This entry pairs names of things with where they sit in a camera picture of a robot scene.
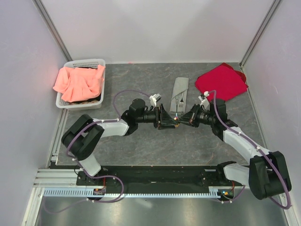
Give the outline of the grey cloth napkin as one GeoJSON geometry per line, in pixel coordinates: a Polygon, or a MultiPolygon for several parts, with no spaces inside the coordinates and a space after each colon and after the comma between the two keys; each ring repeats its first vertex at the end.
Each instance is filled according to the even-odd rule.
{"type": "Polygon", "coordinates": [[[173,88],[173,92],[172,92],[172,98],[171,98],[171,105],[170,105],[170,112],[171,113],[175,113],[176,112],[176,104],[175,104],[175,96],[179,96],[179,102],[181,100],[182,97],[182,92],[184,91],[184,107],[180,108],[178,106],[178,113],[179,114],[184,114],[185,109],[186,109],[186,99],[187,99],[187,93],[188,93],[188,89],[189,89],[189,78],[186,77],[178,77],[175,79],[174,82],[174,88],[173,88]]]}

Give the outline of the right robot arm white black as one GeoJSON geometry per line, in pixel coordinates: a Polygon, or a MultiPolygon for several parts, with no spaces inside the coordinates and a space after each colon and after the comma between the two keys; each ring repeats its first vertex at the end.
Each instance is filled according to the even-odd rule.
{"type": "Polygon", "coordinates": [[[194,105],[178,121],[195,128],[200,124],[209,125],[221,141],[233,147],[247,161],[248,166],[234,161],[219,164],[221,170],[215,174],[218,184],[224,186],[230,181],[239,182],[248,186],[258,200],[290,193],[292,184],[284,155],[260,146],[228,119],[225,101],[212,100],[206,107],[194,105]]]}

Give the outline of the silver spoon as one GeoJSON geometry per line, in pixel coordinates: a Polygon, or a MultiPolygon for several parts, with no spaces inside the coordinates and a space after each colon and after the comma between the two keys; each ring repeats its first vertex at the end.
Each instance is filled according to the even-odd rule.
{"type": "Polygon", "coordinates": [[[179,104],[179,96],[175,96],[175,104],[176,104],[176,112],[175,112],[175,121],[178,121],[178,104],[179,104]]]}

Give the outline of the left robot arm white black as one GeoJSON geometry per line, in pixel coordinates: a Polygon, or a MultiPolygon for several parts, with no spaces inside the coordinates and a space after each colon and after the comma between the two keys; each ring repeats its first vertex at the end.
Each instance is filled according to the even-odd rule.
{"type": "Polygon", "coordinates": [[[103,137],[129,136],[138,129],[139,123],[152,123],[156,129],[174,129],[178,126],[163,105],[152,103],[148,108],[145,101],[135,99],[120,119],[98,120],[84,114],[65,132],[61,138],[66,152],[87,173],[87,180],[93,185],[103,181],[101,165],[96,160],[94,149],[103,137]]]}

